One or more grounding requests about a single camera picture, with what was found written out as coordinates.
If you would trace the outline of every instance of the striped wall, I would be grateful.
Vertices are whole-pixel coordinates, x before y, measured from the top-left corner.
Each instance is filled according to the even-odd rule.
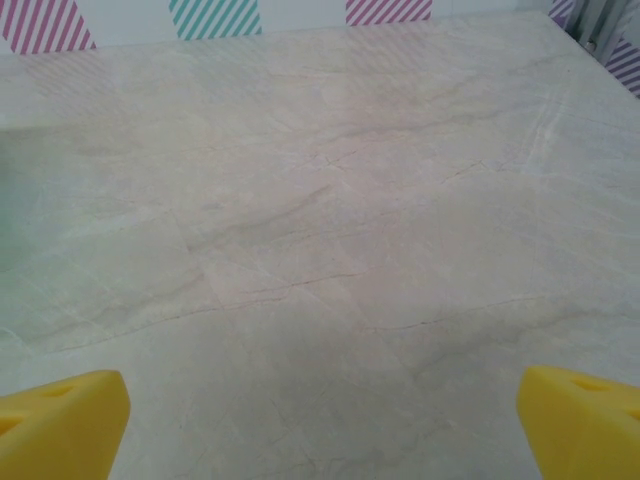
[[[640,48],[621,38],[606,67],[631,93],[640,97]]]
[[[549,16],[561,28],[565,28],[575,4],[575,0],[553,0]]]
[[[349,26],[428,20],[432,0],[347,0]]]
[[[96,47],[73,0],[0,0],[0,28],[22,55]]]
[[[529,8],[548,9],[549,16],[564,27],[576,0],[525,3]],[[640,0],[630,4],[638,5]],[[522,0],[0,0],[0,54],[425,21],[521,7]],[[628,9],[628,19],[634,9]],[[625,39],[622,31],[617,35],[608,47],[612,53],[607,53],[606,68],[640,96],[640,45]]]
[[[262,33],[258,0],[171,0],[169,11],[182,40]]]

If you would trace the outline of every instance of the marble floor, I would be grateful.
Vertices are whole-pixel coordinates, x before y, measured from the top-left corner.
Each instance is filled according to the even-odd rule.
[[[120,370],[112,479],[536,479],[527,365],[640,384],[640,103],[542,14],[5,56],[0,106],[0,394]]]

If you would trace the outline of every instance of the pink striped panel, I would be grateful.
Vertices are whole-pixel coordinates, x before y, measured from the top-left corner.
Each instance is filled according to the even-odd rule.
[[[432,4],[433,0],[347,0],[347,25],[428,20]]]
[[[73,0],[0,0],[0,31],[23,55],[96,48]]]

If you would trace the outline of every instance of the purple striped panel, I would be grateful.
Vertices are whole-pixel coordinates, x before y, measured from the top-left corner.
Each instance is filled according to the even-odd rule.
[[[347,25],[428,20],[432,4],[433,0],[347,0]]]
[[[606,67],[631,93],[640,96],[640,48],[621,38]]]
[[[565,28],[574,6],[575,0],[553,0],[549,16],[560,28]]]

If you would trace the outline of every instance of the teal striped panel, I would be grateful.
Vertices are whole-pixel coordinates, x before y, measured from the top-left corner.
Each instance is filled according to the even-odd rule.
[[[169,12],[183,40],[262,33],[258,0],[170,0]]]

